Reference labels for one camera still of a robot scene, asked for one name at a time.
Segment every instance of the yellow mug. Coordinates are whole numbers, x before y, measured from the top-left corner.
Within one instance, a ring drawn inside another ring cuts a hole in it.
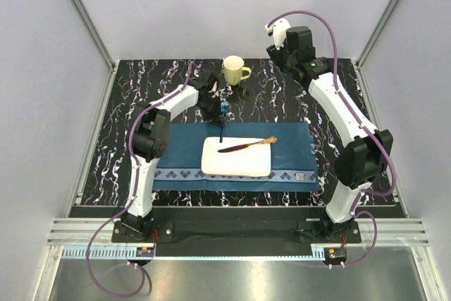
[[[239,56],[228,56],[224,59],[224,77],[225,81],[232,86],[238,85],[241,80],[247,79],[251,76],[252,70],[249,67],[244,67],[245,61]]]

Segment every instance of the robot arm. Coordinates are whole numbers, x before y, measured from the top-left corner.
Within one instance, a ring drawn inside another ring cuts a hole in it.
[[[180,85],[175,91],[155,102],[137,104],[132,114],[132,120],[136,120],[148,106],[162,102],[142,118],[133,136],[133,152],[140,161],[140,167],[139,178],[136,168],[132,169],[130,187],[134,187],[136,181],[138,186],[135,196],[130,189],[126,205],[131,201],[133,204],[121,217],[121,221],[125,226],[140,233],[149,232],[147,219],[152,210],[155,168],[169,144],[171,121],[185,109],[198,106],[206,122],[223,127],[218,78],[212,72],[201,70],[198,78],[190,80],[183,90],[182,88],[183,85]]]
[[[388,130],[379,131],[357,108],[338,81],[333,82],[332,67],[327,58],[316,58],[311,31],[305,26],[290,27],[286,19],[265,27],[274,45],[266,50],[271,60],[284,73],[291,73],[295,81],[324,108],[337,128],[344,149],[335,161],[338,184],[332,200],[321,220],[322,235],[340,235],[354,216],[354,201],[362,189],[369,188],[375,177],[386,170],[386,160],[362,127],[367,127],[390,153],[393,137]],[[359,124],[344,104],[340,93],[360,117]]]

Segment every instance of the marble surface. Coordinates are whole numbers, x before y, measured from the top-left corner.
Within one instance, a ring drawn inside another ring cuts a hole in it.
[[[126,133],[131,113],[141,100],[151,102],[174,90],[185,79],[188,60],[124,60],[116,79],[97,141],[81,205],[119,206],[128,196],[130,155]],[[157,191],[156,206],[307,206],[327,204],[337,179],[333,162],[342,149],[340,138],[324,110],[289,75],[283,75],[268,59],[247,59],[252,76],[242,84],[225,84],[222,60],[196,60],[200,68],[220,75],[221,96],[230,104],[227,123],[298,122],[309,124],[314,136],[320,191],[308,192],[209,192]],[[356,105],[367,114],[359,81],[349,59],[339,60],[338,74]],[[201,123],[199,109],[191,108],[173,123]],[[386,191],[388,180],[381,176],[372,188]],[[393,196],[365,196],[362,204],[394,204]]]

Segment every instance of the white cutting board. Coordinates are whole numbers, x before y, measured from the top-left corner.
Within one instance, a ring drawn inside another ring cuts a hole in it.
[[[250,137],[208,137],[202,151],[202,172],[213,176],[268,176],[271,173],[271,145],[252,145],[239,151],[219,153],[219,149],[263,139]]]

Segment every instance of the white wall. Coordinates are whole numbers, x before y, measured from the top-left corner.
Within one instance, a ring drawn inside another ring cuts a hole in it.
[[[0,0],[0,290],[29,300],[108,72],[69,0]]]
[[[364,64],[407,208],[424,221],[449,296],[450,23],[450,0],[401,0]]]
[[[357,58],[388,0],[83,0],[115,59],[267,57],[264,25],[291,10],[330,21],[341,57]],[[331,56],[328,33],[313,19],[318,53]]]

